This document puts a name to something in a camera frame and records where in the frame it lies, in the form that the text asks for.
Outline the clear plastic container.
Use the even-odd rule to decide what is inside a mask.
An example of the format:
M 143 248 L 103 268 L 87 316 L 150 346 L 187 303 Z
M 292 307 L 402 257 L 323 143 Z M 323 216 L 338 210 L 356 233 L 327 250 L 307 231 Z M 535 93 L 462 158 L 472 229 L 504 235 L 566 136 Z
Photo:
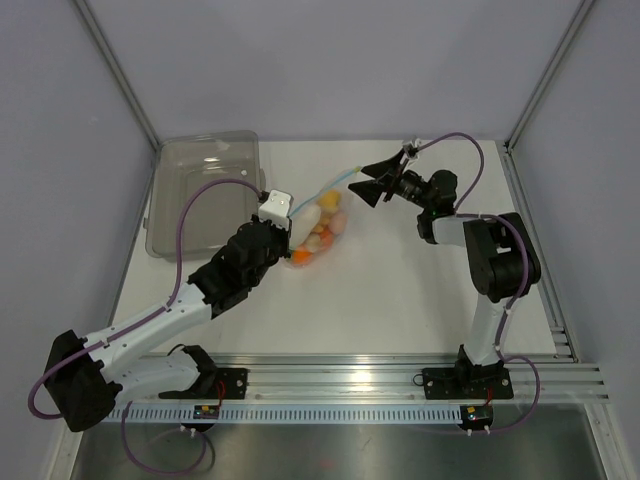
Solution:
M 210 257 L 226 244 L 258 209 L 253 191 L 229 184 L 229 179 L 264 188 L 255 132 L 177 137 L 161 144 L 143 222 L 147 254 L 167 261 L 176 258 L 176 228 L 184 206 L 200 188 L 216 180 L 224 183 L 207 189 L 189 208 L 182 231 L 182 258 Z

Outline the white fake radish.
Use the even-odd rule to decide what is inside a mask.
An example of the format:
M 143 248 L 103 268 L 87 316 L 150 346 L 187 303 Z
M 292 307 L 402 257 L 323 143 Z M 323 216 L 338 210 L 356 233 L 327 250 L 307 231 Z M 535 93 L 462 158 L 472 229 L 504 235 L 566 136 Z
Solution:
M 290 249 L 295 250 L 301 246 L 307 237 L 313 232 L 322 215 L 321 208 L 316 204 L 310 204 L 302 208 L 292 217 Z

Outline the zip top bag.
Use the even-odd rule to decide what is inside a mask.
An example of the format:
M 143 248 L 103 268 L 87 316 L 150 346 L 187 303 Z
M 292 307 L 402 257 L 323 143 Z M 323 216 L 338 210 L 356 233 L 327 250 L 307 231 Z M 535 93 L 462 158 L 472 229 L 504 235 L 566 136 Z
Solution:
M 331 178 L 329 181 L 327 181 L 314 195 L 312 195 L 311 197 L 307 198 L 306 200 L 301 202 L 299 205 L 294 207 L 293 211 L 290 214 L 291 225 L 292 225 L 292 217 L 297 212 L 299 212 L 302 208 L 310 204 L 317 205 L 317 199 L 321 197 L 324 193 L 326 193 L 329 190 L 337 190 L 342 195 L 341 202 L 340 202 L 340 209 L 337 212 L 339 211 L 345 212 L 346 215 L 348 216 L 348 220 L 347 220 L 347 225 L 344 232 L 341 235 L 335 236 L 329 231 L 327 227 L 329 223 L 329 219 L 335 213 L 329 214 L 322 211 L 321 218 L 318 224 L 316 225 L 316 227 L 313 229 L 313 232 L 307 237 L 306 241 L 297 248 L 297 249 L 304 249 L 304 250 L 313 252 L 314 253 L 313 260 L 308 265 L 294 266 L 290 260 L 294 250 L 291 250 L 289 246 L 290 256 L 286 259 L 286 263 L 288 264 L 289 267 L 302 268 L 302 267 L 309 266 L 315 261 L 317 261 L 318 259 L 320 259 L 322 256 L 325 256 L 331 249 L 333 249 L 340 242 L 340 239 L 344 236 L 344 233 L 347 229 L 349 217 L 350 217 L 351 205 L 354 200 L 354 194 L 348 189 L 348 185 L 355 180 L 355 178 L 357 177 L 357 174 L 360 172 L 360 169 L 361 169 L 360 166 L 356 166 L 356 167 L 341 171 L 339 174 L 337 174 L 336 176 Z

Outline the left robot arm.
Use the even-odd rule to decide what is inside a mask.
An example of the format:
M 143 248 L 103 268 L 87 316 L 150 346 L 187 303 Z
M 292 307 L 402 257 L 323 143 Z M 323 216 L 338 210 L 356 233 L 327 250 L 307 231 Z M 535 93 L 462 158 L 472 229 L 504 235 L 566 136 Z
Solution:
M 44 387 L 69 430 L 85 431 L 117 405 L 145 397 L 217 393 L 218 368 L 202 347 L 189 345 L 158 358 L 148 354 L 246 300 L 268 269 L 288 255 L 290 230 L 288 215 L 255 215 L 166 304 L 84 337 L 72 330 L 59 335 Z

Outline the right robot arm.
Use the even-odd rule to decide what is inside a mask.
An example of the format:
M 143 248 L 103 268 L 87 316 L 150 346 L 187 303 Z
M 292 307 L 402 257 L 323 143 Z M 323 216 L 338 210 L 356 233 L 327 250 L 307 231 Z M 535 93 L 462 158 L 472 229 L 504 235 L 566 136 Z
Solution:
M 421 208 L 419 237 L 431 245 L 465 250 L 478 293 L 467 340 L 450 367 L 422 370 L 429 400 L 506 400 L 514 396 L 502 339 L 513 306 L 541 278 L 541 265 L 521 216 L 463 214 L 456 210 L 456 175 L 438 170 L 425 180 L 408 169 L 409 156 L 393 157 L 362 168 L 366 180 L 349 184 L 369 206 L 398 196 Z

